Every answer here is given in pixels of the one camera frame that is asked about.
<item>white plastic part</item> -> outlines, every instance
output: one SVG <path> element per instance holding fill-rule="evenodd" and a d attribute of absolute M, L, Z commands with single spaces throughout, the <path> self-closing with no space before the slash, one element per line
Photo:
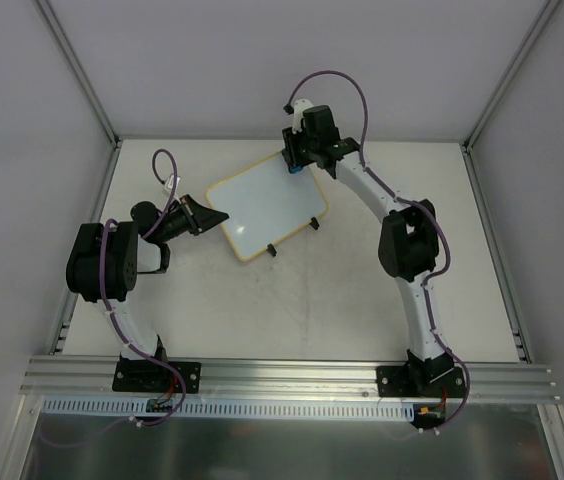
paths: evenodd
<path fill-rule="evenodd" d="M 147 355 L 153 356 L 155 354 L 155 351 L 157 350 L 158 336 L 147 322 L 145 322 L 143 319 L 138 319 L 133 315 L 129 299 L 131 293 L 132 292 L 127 293 L 127 298 L 124 302 L 120 302 L 118 300 L 109 300 L 109 303 L 111 304 L 113 312 L 115 313 L 115 318 L 124 336 L 138 350 L 146 353 Z M 107 323 L 111 327 L 111 330 L 113 330 L 113 334 L 119 340 L 120 345 L 122 346 L 122 348 L 120 349 L 120 355 L 129 360 L 142 359 L 141 356 L 137 355 L 131 349 L 127 348 L 119 338 L 117 332 L 115 331 L 115 328 L 113 327 L 109 312 L 104 306 L 104 302 L 102 302 L 102 300 L 98 300 L 96 307 L 100 312 L 102 312 L 102 314 L 106 318 Z"/>
<path fill-rule="evenodd" d="M 289 174 L 282 154 L 256 163 L 206 192 L 211 208 L 226 212 L 222 224 L 243 262 L 266 251 L 327 210 L 327 203 L 309 168 Z"/>
<path fill-rule="evenodd" d="M 304 118 L 304 111 L 311 108 L 313 104 L 306 98 L 300 98 L 293 102 L 293 133 L 302 131 L 302 118 Z"/>
<path fill-rule="evenodd" d="M 378 183 L 362 168 L 360 157 L 357 152 L 346 155 L 337 163 L 335 168 L 337 179 L 349 187 L 360 199 L 371 209 L 376 218 L 382 223 L 392 210 L 403 210 L 406 205 L 396 202 Z M 402 278 L 395 281 L 400 289 L 406 321 L 409 327 L 409 350 L 420 360 L 436 358 L 444 353 L 444 350 L 435 340 L 429 315 L 426 308 L 424 288 L 422 282 L 430 272 L 424 272 L 415 277 L 411 283 Z M 429 297 L 433 309 L 433 318 L 440 318 L 435 302 L 435 294 L 432 284 L 429 283 Z M 436 332 L 440 335 L 439 325 Z"/>
<path fill-rule="evenodd" d="M 395 279 L 400 289 L 404 312 L 406 313 L 406 321 L 409 326 L 409 350 L 420 360 L 437 358 L 444 353 L 442 347 L 440 347 L 435 340 L 433 332 L 431 332 L 429 314 L 426 309 L 426 299 L 424 298 L 424 291 L 421 286 L 422 280 L 424 280 L 424 277 L 429 273 L 430 272 L 424 272 L 417 275 L 415 280 L 411 283 L 403 278 Z M 440 318 L 440 315 L 433 291 L 429 293 L 429 298 L 431 299 L 433 318 L 437 320 Z M 439 326 L 437 327 L 437 333 L 444 341 L 444 338 L 439 332 L 440 328 Z"/>
<path fill-rule="evenodd" d="M 159 270 L 161 259 L 160 247 L 138 238 L 138 273 L 149 273 Z"/>
<path fill-rule="evenodd" d="M 358 152 L 349 153 L 335 167 L 336 178 L 360 197 L 373 215 L 382 223 L 391 210 L 402 210 L 405 205 L 395 202 L 377 182 L 364 171 Z"/>
<path fill-rule="evenodd" d="M 178 177 L 175 182 L 175 196 L 173 198 L 177 198 L 177 189 L 178 185 L 180 184 L 180 179 L 181 178 Z M 171 195 L 171 190 L 173 190 L 173 174 L 169 175 L 164 182 L 164 193 L 166 193 L 167 196 Z"/>

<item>cable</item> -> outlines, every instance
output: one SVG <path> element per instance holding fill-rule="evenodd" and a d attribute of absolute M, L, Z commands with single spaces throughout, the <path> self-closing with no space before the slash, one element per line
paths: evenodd
<path fill-rule="evenodd" d="M 91 442 L 93 442 L 94 440 L 100 438 L 102 435 L 104 435 L 106 432 L 108 432 L 109 430 L 111 430 L 113 427 L 115 427 L 116 425 L 119 425 L 120 423 L 124 423 L 124 422 L 129 422 L 132 421 L 132 417 L 120 417 L 115 419 L 115 421 L 109 423 L 106 427 L 104 427 L 102 430 L 100 430 L 98 433 L 96 433 L 95 435 L 93 435 L 90 438 L 87 438 L 86 440 L 82 440 L 80 442 L 72 442 L 72 443 L 58 443 L 58 442 L 54 442 L 53 440 L 47 438 L 44 433 L 42 433 L 42 428 L 38 428 L 38 432 L 37 432 L 37 438 L 39 438 L 42 443 L 47 444 L 49 447 L 53 447 L 53 448 L 65 448 L 65 449 L 70 449 L 70 448 L 78 448 L 78 447 L 86 447 L 87 445 L 89 445 Z"/>
<path fill-rule="evenodd" d="M 443 407 L 446 410 L 446 401 L 449 398 L 448 393 L 446 391 L 446 387 L 442 387 L 442 400 L 433 408 Z"/>
<path fill-rule="evenodd" d="M 153 158 L 151 159 L 151 168 L 153 169 L 153 175 L 155 175 L 155 178 L 158 179 L 158 182 L 160 182 L 162 185 L 164 185 L 165 180 L 162 180 L 162 178 L 158 174 L 157 169 L 155 168 L 155 160 L 158 158 L 158 155 L 160 153 L 164 153 L 167 157 L 169 157 L 169 160 L 171 160 L 171 166 L 173 167 L 173 182 L 174 182 L 174 184 L 173 184 L 173 188 L 171 189 L 171 193 L 169 193 L 169 199 L 166 201 L 166 206 L 164 207 L 164 210 L 162 210 L 162 212 L 160 212 L 160 216 L 155 221 L 153 226 L 151 228 L 149 228 L 149 231 L 146 232 L 144 235 L 142 235 L 143 239 L 148 238 L 153 232 L 155 232 L 155 229 L 158 228 L 160 223 L 162 223 L 162 220 L 164 220 L 164 217 L 166 217 L 166 215 L 169 213 L 169 207 L 171 206 L 171 203 L 173 202 L 173 198 L 175 197 L 175 183 L 177 183 L 176 181 L 177 181 L 177 178 L 178 178 L 178 166 L 175 163 L 175 158 L 173 158 L 173 154 L 165 148 L 158 148 L 155 151 L 155 153 L 153 154 Z"/>
<path fill-rule="evenodd" d="M 455 417 L 457 417 L 457 415 L 460 413 L 460 411 L 464 408 L 467 400 L 469 399 L 469 394 L 470 394 L 470 390 L 471 390 L 471 375 L 469 374 L 469 368 L 466 366 L 466 363 L 464 363 L 455 353 L 453 353 L 453 351 L 449 348 L 449 346 L 446 345 L 444 340 L 442 340 L 440 335 L 438 335 L 438 333 L 436 333 L 437 332 L 437 326 L 436 326 L 436 323 L 435 323 L 435 317 L 433 315 L 433 305 L 432 305 L 432 302 L 431 302 L 431 295 L 429 293 L 429 288 L 427 288 L 429 286 L 429 282 L 432 279 L 434 279 L 435 277 L 438 277 L 440 275 L 445 274 L 449 270 L 449 268 L 451 267 L 451 250 L 449 248 L 449 242 L 447 241 L 446 236 L 444 235 L 444 232 L 442 231 L 442 228 L 438 224 L 438 222 L 435 219 L 435 217 L 433 216 L 433 214 L 424 205 L 422 205 L 419 202 L 414 202 L 412 200 L 407 200 L 405 198 L 399 197 L 391 189 L 391 187 L 389 187 L 371 169 L 371 166 L 367 163 L 366 158 L 364 157 L 364 144 L 366 143 L 366 134 L 367 134 L 368 126 L 369 126 L 369 108 L 368 108 L 368 104 L 367 104 L 367 101 L 366 101 L 366 96 L 364 95 L 364 92 L 362 91 L 362 87 L 360 87 L 360 84 L 358 84 L 358 82 L 356 82 L 352 77 L 350 77 L 346 73 L 340 72 L 338 70 L 320 70 L 320 71 L 314 72 L 310 75 L 307 75 L 302 80 L 300 80 L 300 82 L 296 85 L 296 87 L 291 92 L 291 95 L 289 96 L 289 100 L 287 102 L 287 105 L 289 105 L 289 106 L 291 105 L 291 103 L 293 102 L 293 99 L 295 98 L 295 95 L 298 93 L 298 91 L 300 90 L 302 85 L 304 85 L 307 81 L 311 80 L 312 78 L 319 77 L 319 76 L 322 76 L 322 75 L 335 75 L 335 76 L 342 77 L 342 78 L 348 80 L 355 87 L 355 89 L 358 92 L 358 95 L 360 96 L 360 100 L 362 101 L 362 108 L 364 110 L 364 122 L 363 122 L 363 126 L 362 126 L 362 135 L 360 136 L 360 164 L 362 165 L 362 168 L 364 169 L 364 171 L 366 171 L 369 174 L 369 176 L 371 178 L 373 178 L 373 180 L 375 180 L 375 182 L 386 193 L 388 193 L 391 196 L 391 198 L 393 198 L 396 202 L 403 203 L 405 205 L 409 205 L 411 207 L 415 207 L 418 210 L 420 210 L 427 217 L 427 219 L 431 222 L 431 224 L 433 225 L 433 228 L 435 229 L 438 237 L 440 238 L 440 241 L 442 242 L 442 247 L 444 249 L 444 257 L 445 257 L 444 266 L 440 270 L 437 270 L 435 272 L 431 272 L 426 277 L 424 277 L 424 280 L 422 281 L 421 286 L 422 286 L 422 289 L 424 291 L 424 300 L 425 300 L 425 303 L 426 303 L 426 311 L 427 311 L 427 316 L 429 317 L 429 326 L 431 327 L 431 333 L 433 333 L 433 338 L 435 338 L 435 341 L 440 346 L 440 348 L 442 348 L 442 350 L 444 350 L 444 352 L 447 355 L 449 355 L 453 359 L 453 361 L 455 363 L 457 363 L 460 366 L 460 368 L 462 368 L 462 371 L 464 372 L 465 387 L 466 387 L 466 390 L 464 392 L 464 397 L 462 398 L 462 401 L 460 402 L 460 405 L 455 410 L 455 412 L 453 412 L 453 414 L 443 423 L 443 425 L 447 425 L 451 420 L 453 420 Z"/>
<path fill-rule="evenodd" d="M 173 391 L 175 390 L 175 380 L 171 379 L 170 385 L 169 385 L 169 389 L 164 392 L 162 395 L 160 395 L 155 403 L 157 405 L 164 405 L 165 403 L 167 403 L 169 400 L 171 400 L 171 397 L 173 396 Z"/>

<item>white surface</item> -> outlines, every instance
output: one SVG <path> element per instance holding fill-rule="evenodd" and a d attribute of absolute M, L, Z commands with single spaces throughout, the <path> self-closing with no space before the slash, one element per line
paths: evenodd
<path fill-rule="evenodd" d="M 544 0 L 53 0 L 118 133 L 278 138 L 316 70 L 373 139 L 464 140 Z M 341 78 L 300 95 L 359 135 Z"/>
<path fill-rule="evenodd" d="M 56 328 L 108 151 L 34 2 L 0 1 L 0 439 Z"/>
<path fill-rule="evenodd" d="M 242 261 L 277 245 L 327 210 L 311 170 L 290 175 L 281 153 L 213 185 L 206 198 L 209 206 L 229 214 L 222 229 Z"/>
<path fill-rule="evenodd" d="M 534 361 L 564 402 L 564 2 L 477 145 Z"/>
<path fill-rule="evenodd" d="M 151 155 L 170 149 L 180 194 L 204 191 L 283 147 L 282 141 L 125 141 L 103 219 L 128 219 L 138 201 L 164 202 Z M 469 361 L 517 361 L 509 323 L 458 145 L 369 143 L 378 174 L 436 206 L 453 252 L 437 283 L 440 323 Z M 159 167 L 166 175 L 167 162 Z M 404 307 L 380 266 L 380 224 L 353 192 L 325 172 L 329 202 L 316 232 L 305 228 L 278 256 L 240 262 L 220 228 L 170 242 L 165 275 L 138 281 L 136 298 L 172 356 L 402 360 Z M 117 343 L 95 308 L 79 301 L 67 354 L 116 355 Z"/>

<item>purple cable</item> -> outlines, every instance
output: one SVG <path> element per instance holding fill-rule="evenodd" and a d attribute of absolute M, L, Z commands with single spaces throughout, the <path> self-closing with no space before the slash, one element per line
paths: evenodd
<path fill-rule="evenodd" d="M 97 438 L 101 437 L 102 435 L 104 435 L 106 432 L 108 432 L 109 430 L 111 430 L 113 427 L 115 427 L 116 425 L 119 425 L 120 423 L 124 423 L 124 422 L 129 422 L 129 417 L 120 417 L 117 418 L 114 422 L 109 423 L 106 427 L 104 427 L 102 430 L 100 430 L 98 433 L 96 433 L 94 436 L 83 440 L 81 442 L 73 442 L 73 443 L 58 443 L 58 442 L 54 442 L 53 440 L 50 440 L 49 438 L 47 438 L 44 433 L 42 433 L 42 425 L 40 425 L 38 427 L 38 432 L 37 432 L 37 438 L 39 438 L 42 443 L 47 444 L 49 447 L 53 447 L 53 448 L 78 448 L 78 447 L 86 447 L 87 445 L 89 445 L 91 442 L 93 442 L 94 440 L 96 440 Z"/>
<path fill-rule="evenodd" d="M 291 105 L 291 102 L 295 98 L 295 95 L 298 93 L 300 88 L 302 88 L 302 85 L 304 85 L 312 78 L 319 77 L 321 75 L 335 75 L 336 77 L 342 77 L 348 80 L 349 83 L 351 83 L 351 85 L 355 87 L 355 89 L 358 91 L 358 94 L 360 95 L 360 100 L 362 100 L 362 109 L 364 110 L 364 124 L 362 126 L 362 135 L 360 135 L 360 163 L 364 168 L 366 167 L 366 161 L 364 159 L 364 143 L 366 142 L 366 131 L 369 127 L 369 107 L 366 103 L 366 96 L 364 95 L 364 92 L 362 91 L 362 87 L 360 87 L 360 84 L 358 82 L 356 82 L 352 77 L 350 77 L 346 73 L 340 72 L 338 70 L 319 70 L 317 72 L 313 72 L 310 75 L 307 75 L 302 80 L 300 80 L 300 83 L 298 83 L 295 86 L 295 88 L 291 92 L 291 95 L 289 96 L 289 101 L 286 103 L 287 105 L 293 106 Z"/>
<path fill-rule="evenodd" d="M 368 109 L 367 102 L 366 102 L 366 96 L 364 95 L 364 92 L 362 91 L 362 88 L 360 87 L 358 82 L 356 82 L 352 77 L 350 77 L 346 73 L 340 72 L 338 70 L 320 70 L 318 72 L 314 72 L 310 75 L 307 75 L 302 80 L 300 80 L 300 83 L 298 83 L 297 86 L 293 89 L 293 92 L 291 92 L 291 95 L 289 97 L 289 101 L 287 102 L 287 104 L 291 105 L 291 102 L 293 102 L 295 95 L 298 93 L 298 91 L 300 90 L 300 87 L 302 87 L 302 85 L 304 85 L 310 79 L 312 79 L 314 77 L 321 76 L 321 75 L 335 75 L 335 76 L 342 77 L 342 78 L 348 80 L 355 87 L 358 94 L 360 95 L 360 100 L 362 100 L 362 108 L 364 109 L 364 123 L 363 123 L 363 127 L 362 127 L 362 136 L 360 137 L 360 164 L 362 165 L 362 168 L 364 169 L 364 171 L 366 171 L 369 174 L 369 176 L 371 178 L 373 178 L 373 180 L 375 180 L 375 182 L 386 193 L 388 193 L 391 196 L 391 198 L 393 198 L 396 202 L 404 203 L 405 205 L 409 205 L 411 207 L 415 207 L 418 210 L 420 210 L 427 217 L 427 219 L 431 222 L 431 224 L 433 225 L 433 228 L 435 229 L 438 237 L 440 238 L 440 241 L 442 242 L 442 247 L 444 248 L 444 257 L 445 257 L 444 266 L 440 270 L 435 271 L 435 272 L 431 272 L 426 277 L 424 277 L 424 280 L 422 281 L 422 289 L 424 290 L 424 300 L 426 302 L 426 311 L 427 311 L 427 316 L 429 317 L 429 326 L 431 327 L 431 333 L 433 333 L 433 338 L 435 338 L 435 341 L 440 346 L 440 348 L 442 348 L 442 350 L 444 350 L 444 352 L 446 354 L 448 354 L 453 359 L 453 361 L 455 363 L 460 365 L 460 368 L 462 368 L 462 371 L 464 372 L 466 391 L 464 393 L 464 397 L 462 398 L 462 401 L 460 402 L 460 405 L 458 406 L 458 408 L 442 424 L 442 425 L 447 425 L 464 408 L 464 406 L 466 405 L 466 402 L 469 399 L 469 394 L 470 394 L 470 391 L 471 391 L 471 376 L 469 374 L 469 368 L 466 366 L 466 363 L 464 363 L 455 353 L 453 353 L 451 348 L 449 348 L 449 346 L 446 345 L 446 343 L 444 342 L 444 340 L 442 340 L 440 335 L 438 335 L 436 333 L 437 326 L 436 326 L 436 323 L 435 323 L 435 317 L 433 315 L 433 305 L 431 303 L 431 295 L 429 294 L 429 290 L 427 289 L 429 282 L 433 278 L 445 274 L 449 270 L 449 268 L 451 267 L 451 250 L 449 248 L 449 242 L 447 241 L 446 236 L 444 235 L 444 232 L 442 231 L 442 228 L 438 224 L 438 222 L 435 219 L 435 217 L 433 216 L 433 214 L 431 212 L 429 212 L 429 210 L 424 205 L 422 205 L 419 202 L 414 202 L 412 200 L 407 200 L 405 198 L 398 197 L 397 194 L 391 189 L 391 187 L 389 187 L 367 164 L 366 158 L 364 158 L 364 143 L 366 142 L 366 133 L 367 133 L 367 129 L 368 129 L 368 126 L 369 126 L 369 109 Z"/>
<path fill-rule="evenodd" d="M 169 213 L 169 206 L 171 205 L 171 202 L 173 202 L 173 198 L 175 197 L 175 186 L 177 184 L 177 179 L 178 179 L 178 166 L 175 163 L 175 158 L 173 158 L 173 154 L 171 152 L 169 152 L 168 150 L 166 150 L 164 148 L 159 148 L 155 151 L 155 153 L 153 154 L 153 158 L 151 159 L 151 168 L 153 168 L 153 174 L 155 175 L 155 178 L 157 178 L 158 181 L 162 185 L 164 185 L 165 181 L 162 180 L 162 178 L 160 178 L 160 175 L 158 174 L 158 171 L 155 168 L 155 160 L 157 159 L 157 157 L 160 153 L 166 154 L 166 156 L 169 157 L 169 160 L 171 160 L 171 166 L 173 167 L 173 188 L 171 189 L 171 193 L 169 193 L 169 199 L 166 201 L 166 207 L 164 207 L 164 210 L 162 210 L 162 212 L 160 212 L 160 216 L 155 221 L 153 226 L 149 229 L 149 231 L 146 232 L 144 235 L 142 235 L 143 239 L 148 238 L 155 231 L 155 229 L 158 228 L 160 223 L 162 223 L 162 220 L 164 220 L 164 217 L 166 217 L 166 214 Z"/>
<path fill-rule="evenodd" d="M 107 245 L 108 240 L 109 240 L 109 233 L 110 233 L 110 230 L 111 230 L 111 226 L 112 225 L 117 226 L 117 224 L 118 224 L 118 222 L 116 222 L 112 218 L 109 218 L 106 221 L 106 223 L 104 224 L 104 231 L 102 232 L 102 242 L 100 244 L 100 265 L 99 265 L 100 296 L 102 297 L 102 303 L 104 303 L 104 306 L 106 307 L 107 311 L 109 312 L 109 316 L 111 318 L 111 324 L 113 325 L 113 329 L 117 333 L 118 337 L 120 337 L 120 340 L 122 340 L 122 343 L 125 346 L 127 346 L 129 348 L 129 350 L 131 350 L 136 355 L 144 358 L 145 360 L 147 360 L 151 363 L 154 363 L 155 365 L 159 365 L 160 367 L 165 368 L 166 370 L 171 372 L 175 376 L 175 378 L 178 380 L 178 382 L 180 383 L 180 386 L 182 387 L 182 395 L 180 396 L 180 401 L 171 410 L 169 410 L 166 415 L 160 417 L 157 420 L 153 420 L 153 421 L 150 421 L 150 422 L 145 422 L 145 421 L 142 422 L 142 425 L 146 425 L 146 426 L 151 427 L 151 426 L 155 426 L 155 425 L 160 425 L 161 423 L 165 422 L 177 410 L 182 408 L 182 404 L 184 403 L 184 399 L 186 398 L 186 385 L 184 383 L 184 379 L 182 378 L 182 375 L 175 368 L 173 368 L 168 363 L 162 362 L 162 361 L 160 361 L 156 358 L 153 358 L 151 355 L 141 351 L 139 348 L 137 348 L 135 345 L 133 345 L 129 341 L 127 336 L 124 334 L 124 332 L 120 328 L 120 324 L 118 323 L 118 319 L 115 316 L 115 312 L 113 312 L 113 307 L 111 306 L 111 302 L 109 302 L 109 299 L 106 297 L 106 288 L 105 288 L 106 245 Z"/>

